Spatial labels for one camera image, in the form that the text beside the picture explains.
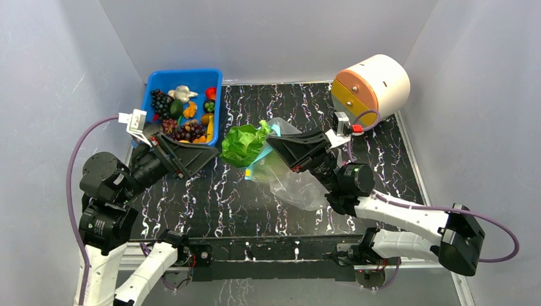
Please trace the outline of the dark purple grape bunch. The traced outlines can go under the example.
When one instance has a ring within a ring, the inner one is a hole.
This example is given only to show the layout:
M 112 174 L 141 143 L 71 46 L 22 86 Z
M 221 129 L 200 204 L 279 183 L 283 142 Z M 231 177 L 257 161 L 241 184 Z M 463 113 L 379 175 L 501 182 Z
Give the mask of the dark purple grape bunch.
M 179 124 L 176 120 L 167 119 L 161 123 L 161 130 L 177 142 L 206 143 L 209 137 L 206 127 L 197 120 Z

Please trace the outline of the clear zip top bag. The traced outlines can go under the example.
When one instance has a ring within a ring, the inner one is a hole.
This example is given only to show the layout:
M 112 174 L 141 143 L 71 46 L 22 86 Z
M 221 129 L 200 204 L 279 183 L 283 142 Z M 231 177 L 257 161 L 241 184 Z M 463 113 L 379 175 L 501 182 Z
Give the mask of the clear zip top bag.
M 337 177 L 340 162 L 341 158 L 337 156 Z M 326 208 L 330 205 L 331 195 L 342 195 L 340 186 L 338 192 L 330 193 L 310 172 L 289 169 L 267 142 L 255 161 L 245 168 L 244 179 L 267 187 L 274 196 L 301 210 Z

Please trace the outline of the green toy lettuce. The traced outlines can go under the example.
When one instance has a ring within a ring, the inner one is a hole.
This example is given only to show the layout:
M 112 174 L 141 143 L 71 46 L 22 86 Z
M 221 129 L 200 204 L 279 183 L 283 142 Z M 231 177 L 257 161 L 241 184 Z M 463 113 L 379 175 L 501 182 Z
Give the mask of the green toy lettuce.
M 259 127 L 252 124 L 231 127 L 221 142 L 220 159 L 236 168 L 249 166 L 259 155 L 270 132 L 265 120 L 259 121 Z

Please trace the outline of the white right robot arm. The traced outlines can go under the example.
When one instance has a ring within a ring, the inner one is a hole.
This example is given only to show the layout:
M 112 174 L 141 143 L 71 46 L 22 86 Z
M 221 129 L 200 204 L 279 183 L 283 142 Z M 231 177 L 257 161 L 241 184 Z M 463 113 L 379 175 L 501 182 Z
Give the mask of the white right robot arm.
M 485 233 L 467 207 L 453 205 L 442 211 L 384 196 L 375 190 L 374 174 L 366 163 L 338 166 L 333 149 L 349 136 L 321 130 L 268 136 L 267 143 L 295 173 L 317 179 L 333 211 L 384 222 L 398 231 L 369 228 L 353 254 L 368 264 L 387 258 L 436 261 L 463 276 L 474 276 Z

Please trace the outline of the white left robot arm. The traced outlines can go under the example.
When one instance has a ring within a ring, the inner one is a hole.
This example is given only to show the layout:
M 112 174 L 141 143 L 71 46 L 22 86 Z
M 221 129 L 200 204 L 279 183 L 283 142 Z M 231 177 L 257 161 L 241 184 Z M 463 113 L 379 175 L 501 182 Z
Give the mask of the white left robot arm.
M 187 236 L 167 229 L 129 279 L 115 286 L 138 215 L 128 203 L 169 174 L 192 177 L 218 154 L 215 147 L 176 142 L 158 132 L 149 144 L 136 147 L 128 166 L 109 152 L 85 162 L 80 180 L 84 196 L 78 232 L 84 248 L 78 305 L 140 305 L 167 268 L 194 258 Z

